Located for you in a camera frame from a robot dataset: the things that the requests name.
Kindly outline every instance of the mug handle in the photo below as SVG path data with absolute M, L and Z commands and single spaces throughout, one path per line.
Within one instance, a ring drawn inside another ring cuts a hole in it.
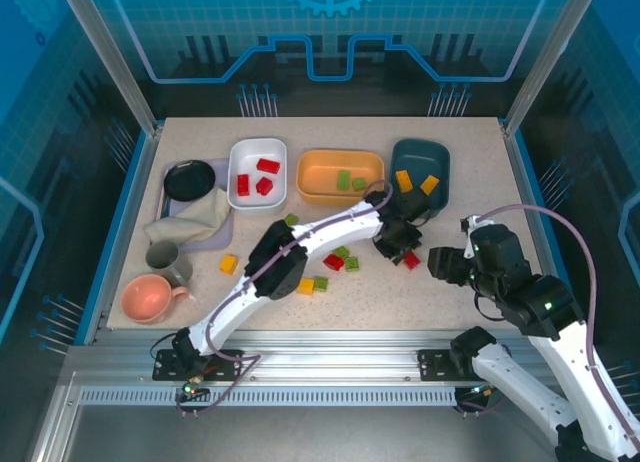
M 182 302 L 184 299 L 189 297 L 189 289 L 186 287 L 176 287 L 171 291 L 171 295 L 176 302 Z

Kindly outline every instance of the beige cloth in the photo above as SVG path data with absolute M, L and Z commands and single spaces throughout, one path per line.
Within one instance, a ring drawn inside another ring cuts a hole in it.
M 211 237 L 227 219 L 230 210 L 227 193 L 218 188 L 175 216 L 151 222 L 144 231 L 152 243 L 160 240 L 176 244 L 198 242 Z

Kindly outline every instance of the speckled countertop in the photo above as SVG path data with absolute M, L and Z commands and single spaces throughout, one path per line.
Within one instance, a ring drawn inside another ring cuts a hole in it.
M 124 286 L 148 273 L 144 254 L 149 241 L 142 227 L 153 220 L 163 167 L 172 161 L 228 157 L 241 139 L 273 136 L 288 150 L 288 196 L 282 213 L 271 217 L 246 217 L 236 212 L 233 240 L 222 251 L 187 254 L 194 267 L 191 289 L 195 301 L 187 300 L 161 324 L 149 328 L 180 328 L 202 319 L 221 302 L 235 285 L 247 257 L 267 227 L 293 212 L 301 222 L 312 222 L 344 208 L 311 206 L 302 202 L 295 186 L 298 158 L 314 148 L 370 150 L 391 163 L 395 142 L 407 137 L 430 139 L 451 153 L 449 204 L 422 227 L 423 246 L 416 254 L 424 262 L 414 271 L 395 267 L 380 256 L 370 241 L 351 244 L 359 257 L 357 273 L 327 269 L 322 260 L 310 263 L 305 275 L 329 277 L 329 290 L 313 296 L 292 294 L 256 312 L 243 329 L 302 330 L 426 330 L 466 329 L 481 324 L 507 328 L 506 323 L 489 322 L 473 307 L 473 293 L 433 279 L 426 259 L 430 247 L 463 247 L 465 237 L 459 220 L 495 207 L 520 201 L 498 121 L 495 118 L 188 118 L 167 119 L 138 213 L 127 257 L 118 283 L 108 326 L 114 329 L 145 328 L 129 321 L 120 310 Z M 516 232 L 532 268 L 539 270 L 529 227 L 522 213 L 508 213 L 499 220 Z M 225 253 L 240 257 L 235 276 L 218 270 Z M 490 303 L 489 315 L 498 315 Z

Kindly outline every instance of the white bowl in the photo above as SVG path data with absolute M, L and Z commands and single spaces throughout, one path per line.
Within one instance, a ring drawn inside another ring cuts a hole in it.
M 258 170 L 256 165 L 261 158 L 278 162 L 278 173 Z M 238 195 L 239 174 L 249 175 L 249 195 Z M 287 199 L 287 147 L 272 137 L 241 140 L 231 148 L 228 177 L 227 200 L 231 207 L 246 215 L 277 214 Z M 256 190 L 256 184 L 262 177 L 273 181 L 273 188 L 266 196 Z

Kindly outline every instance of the glass panel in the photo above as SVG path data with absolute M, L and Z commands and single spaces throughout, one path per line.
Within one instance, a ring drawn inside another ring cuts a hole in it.
M 0 332 L 0 392 L 20 388 L 0 402 L 0 440 L 13 461 L 77 328 L 139 128 L 64 0 L 0 0 L 0 47 L 0 318 L 17 302 Z
M 584 234 L 598 270 L 605 362 L 640 364 L 640 50 L 637 0 L 594 0 L 521 127 L 541 201 Z M 587 271 L 553 224 L 580 301 Z
M 162 118 L 502 116 L 566 0 L 95 2 Z

